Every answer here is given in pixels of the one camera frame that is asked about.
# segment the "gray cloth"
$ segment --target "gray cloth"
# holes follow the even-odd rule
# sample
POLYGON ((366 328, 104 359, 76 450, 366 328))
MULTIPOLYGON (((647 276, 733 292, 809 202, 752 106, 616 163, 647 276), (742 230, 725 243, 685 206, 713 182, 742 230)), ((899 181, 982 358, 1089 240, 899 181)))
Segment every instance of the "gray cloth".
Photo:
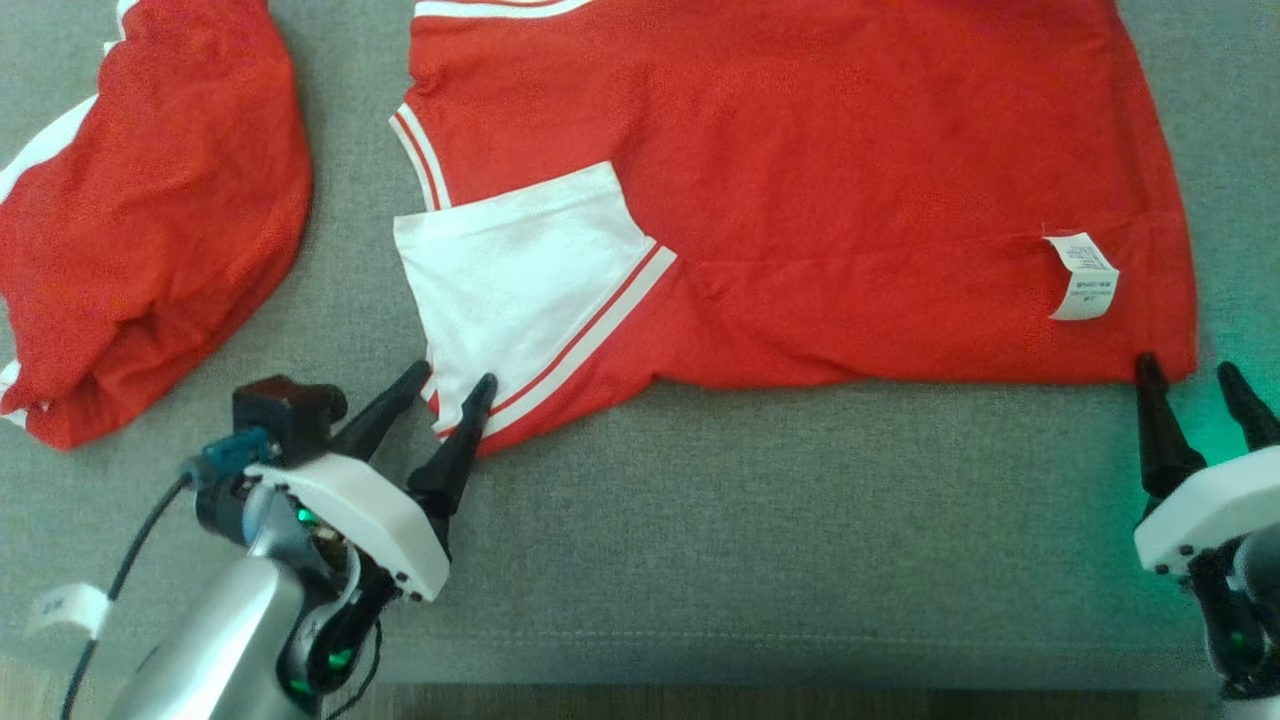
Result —
MULTIPOLYGON (((0 4, 0 158, 93 91, 113 5, 0 4)), ((288 373, 360 404, 422 354, 390 234, 421 196, 385 124, 408 85, 411 3, 273 10, 315 154, 302 254, 220 352, 124 430, 60 455, 0 427, 0 650, 69 666, 73 632, 22 638, 28 603, 110 582, 178 460, 228 432, 233 387, 288 373)), ((1199 272, 1206 369, 1174 401, 1192 442, 1224 460, 1243 443, 1212 364, 1238 361, 1280 405, 1277 15, 1244 0, 1124 13, 1199 272)), ((429 420, 415 407, 375 465, 402 478, 426 459, 429 420)), ((1134 556, 1137 462, 1119 386, 659 386, 480 464, 452 582, 436 603, 387 615, 384 678, 1199 687, 1194 605, 1134 556)), ((96 671, 132 670, 234 556, 188 507, 172 511, 96 671)))

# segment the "cable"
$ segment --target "cable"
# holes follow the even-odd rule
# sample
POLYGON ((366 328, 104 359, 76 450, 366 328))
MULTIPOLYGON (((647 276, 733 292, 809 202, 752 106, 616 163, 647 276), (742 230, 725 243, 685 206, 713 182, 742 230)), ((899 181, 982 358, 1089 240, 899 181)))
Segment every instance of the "cable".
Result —
POLYGON ((374 675, 378 674, 378 665, 381 661, 383 661, 383 621, 376 620, 374 623, 374 662, 372 665, 369 666, 369 674, 365 675, 364 680, 361 680, 360 689, 356 691, 356 694, 351 696, 347 700, 347 702, 342 703, 342 706, 338 707, 338 710, 330 712, 329 716, 325 717, 325 720, 338 720, 338 717, 342 717, 343 714, 346 714, 348 710, 360 705, 361 698, 365 697, 365 691, 367 691, 369 685, 372 684, 374 675))
MULTIPOLYGON (((169 509, 178 493, 191 482, 189 475, 182 475, 178 478, 173 486, 165 491, 164 496, 160 497, 160 502, 151 509, 151 514, 147 519, 142 521, 142 527, 138 528, 137 534, 133 536, 133 542, 129 544, 128 552, 124 553, 124 560, 120 561, 120 568, 115 571, 115 579, 111 580, 111 589, 106 593, 106 600, 115 605, 116 598, 120 597, 120 589, 124 588, 124 580, 129 577, 129 570, 133 569, 133 562, 138 559, 138 552, 142 551, 142 544, 147 542, 147 536, 156 527, 160 516, 164 511, 169 509)), ((84 651, 81 653, 79 664, 76 665, 76 673, 72 675, 70 687, 67 688, 67 698, 63 700, 63 715, 61 720, 70 720, 72 708, 76 707, 76 696, 79 694, 81 684, 84 682, 84 675, 88 673, 88 664, 93 660, 93 651, 97 650, 97 641, 90 639, 84 643, 84 651)))

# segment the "robotic arm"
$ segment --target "robotic arm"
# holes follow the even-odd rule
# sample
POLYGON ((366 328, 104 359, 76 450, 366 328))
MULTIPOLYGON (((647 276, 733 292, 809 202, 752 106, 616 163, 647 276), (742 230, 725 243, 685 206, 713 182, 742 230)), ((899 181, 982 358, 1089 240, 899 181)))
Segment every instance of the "robotic arm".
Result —
POLYGON ((335 436, 342 391, 278 375, 236 391, 234 434, 188 460, 195 511, 244 547, 140 667, 113 720, 314 720, 401 597, 433 601, 449 577, 457 511, 497 380, 401 488, 366 461, 430 373, 413 364, 335 436))
POLYGON ((1249 452, 1210 466, 1183 436, 1156 357, 1138 360, 1151 501, 1133 538, 1144 569, 1178 578, 1199 603, 1222 716, 1280 719, 1280 420, 1235 365, 1217 377, 1249 452))

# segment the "folded red shirt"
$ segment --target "folded red shirt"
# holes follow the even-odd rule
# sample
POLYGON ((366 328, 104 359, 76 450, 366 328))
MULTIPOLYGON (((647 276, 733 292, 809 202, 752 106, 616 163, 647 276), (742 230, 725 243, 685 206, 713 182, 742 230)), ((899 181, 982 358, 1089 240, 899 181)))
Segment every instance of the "folded red shirt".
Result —
POLYGON ((265 0, 124 0, 99 94, 0 173, 0 413, 70 448, 143 413, 289 270, 311 199, 265 0))

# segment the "white tag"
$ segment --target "white tag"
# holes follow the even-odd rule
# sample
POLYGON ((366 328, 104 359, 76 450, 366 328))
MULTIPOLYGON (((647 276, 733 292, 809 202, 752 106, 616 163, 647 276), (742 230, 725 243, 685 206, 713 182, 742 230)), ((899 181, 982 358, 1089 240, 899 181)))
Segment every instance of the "white tag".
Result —
POLYGON ((1066 297, 1057 311, 1050 315, 1053 320, 1091 320, 1101 316, 1111 307, 1116 295, 1120 270, 1102 255, 1088 233, 1069 237, 1046 237, 1053 243, 1057 256, 1068 270, 1071 282, 1066 286, 1066 297))
POLYGON ((27 637, 59 623, 70 623, 88 630, 88 637, 97 639, 111 601, 106 593, 84 583, 73 583, 49 591, 36 598, 27 618, 27 637))

